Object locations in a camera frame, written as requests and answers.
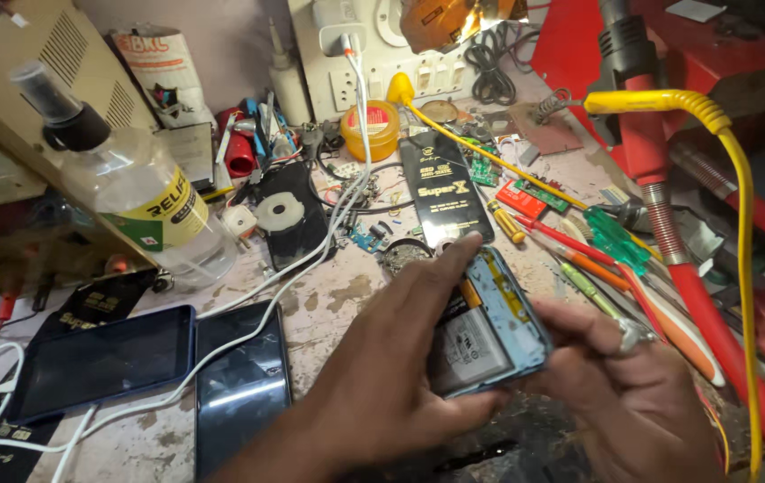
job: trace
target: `white round part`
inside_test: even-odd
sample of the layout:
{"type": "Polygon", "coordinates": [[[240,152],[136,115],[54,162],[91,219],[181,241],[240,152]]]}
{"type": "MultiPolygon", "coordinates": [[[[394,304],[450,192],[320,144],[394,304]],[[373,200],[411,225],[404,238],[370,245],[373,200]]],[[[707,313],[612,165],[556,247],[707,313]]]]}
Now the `white round part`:
{"type": "Polygon", "coordinates": [[[302,220],[305,216],[305,205],[291,192],[277,192],[257,205],[255,216],[257,226],[266,231],[281,231],[302,220]]]}

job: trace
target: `switch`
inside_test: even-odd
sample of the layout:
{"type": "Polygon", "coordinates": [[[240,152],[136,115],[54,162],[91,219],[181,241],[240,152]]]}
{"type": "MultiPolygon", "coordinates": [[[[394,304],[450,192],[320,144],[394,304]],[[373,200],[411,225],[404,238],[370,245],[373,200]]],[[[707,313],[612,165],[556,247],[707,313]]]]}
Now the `switch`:
{"type": "Polygon", "coordinates": [[[437,72],[436,76],[434,77],[434,82],[436,82],[438,88],[444,89],[446,86],[448,86],[448,77],[448,65],[437,65],[437,72]]]}
{"type": "Polygon", "coordinates": [[[429,67],[419,68],[419,90],[428,90],[431,87],[431,70],[429,67]]]}
{"type": "Polygon", "coordinates": [[[371,99],[383,98],[383,77],[379,74],[371,74],[368,78],[368,96],[371,99]]]}
{"type": "Polygon", "coordinates": [[[459,87],[461,84],[463,84],[464,72],[466,72],[466,64],[459,60],[454,62],[454,81],[452,81],[453,85],[459,87]]]}

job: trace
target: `red case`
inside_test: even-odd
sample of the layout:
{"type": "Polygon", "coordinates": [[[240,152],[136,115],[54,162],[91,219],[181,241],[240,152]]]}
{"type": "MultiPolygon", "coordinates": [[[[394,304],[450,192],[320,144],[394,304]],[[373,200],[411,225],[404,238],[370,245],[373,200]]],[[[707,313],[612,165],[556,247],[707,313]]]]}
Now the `red case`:
{"type": "Polygon", "coordinates": [[[517,210],[519,213],[535,220],[538,219],[544,209],[547,208],[547,204],[527,192],[522,192],[516,188],[510,189],[509,186],[513,182],[514,180],[510,180],[502,186],[502,189],[496,193],[496,199],[517,210]]]}

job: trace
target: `isopropyl alcohol bottle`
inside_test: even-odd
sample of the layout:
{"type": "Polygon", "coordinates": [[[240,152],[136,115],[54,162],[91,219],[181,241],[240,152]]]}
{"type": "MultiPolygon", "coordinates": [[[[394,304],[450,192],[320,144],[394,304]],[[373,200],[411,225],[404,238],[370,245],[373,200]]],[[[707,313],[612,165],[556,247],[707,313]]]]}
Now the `isopropyl alcohol bottle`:
{"type": "Polygon", "coordinates": [[[233,267],[237,246],[149,131],[111,130],[86,102],[40,62],[11,80],[45,120],[44,133],[68,151],[65,187],[171,271],[178,285],[200,288],[233,267]]]}

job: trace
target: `circuit board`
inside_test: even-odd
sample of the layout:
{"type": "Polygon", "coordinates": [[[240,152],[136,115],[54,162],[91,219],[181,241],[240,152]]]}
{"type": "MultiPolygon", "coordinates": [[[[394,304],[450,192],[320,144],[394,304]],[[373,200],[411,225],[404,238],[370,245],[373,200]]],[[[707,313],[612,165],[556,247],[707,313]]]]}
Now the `circuit board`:
{"type": "Polygon", "coordinates": [[[512,187],[517,188],[518,190],[522,192],[526,192],[534,196],[540,201],[543,201],[544,203],[548,204],[551,208],[553,208],[557,212],[563,212],[570,205],[570,203],[564,201],[563,199],[560,199],[559,197],[554,196],[548,192],[545,192],[544,190],[539,189],[535,186],[531,186],[531,184],[529,184],[527,188],[523,189],[523,186],[525,185],[525,183],[527,183],[527,181],[517,180],[517,182],[515,182],[512,187]]]}
{"type": "Polygon", "coordinates": [[[353,240],[353,243],[369,254],[379,250],[380,244],[383,243],[383,241],[376,236],[363,233],[362,224],[356,225],[353,229],[353,233],[350,234],[350,240],[353,240]]]}
{"type": "Polygon", "coordinates": [[[493,162],[479,154],[472,156],[469,177],[480,185],[493,187],[498,185],[498,174],[493,171],[493,162]]]}

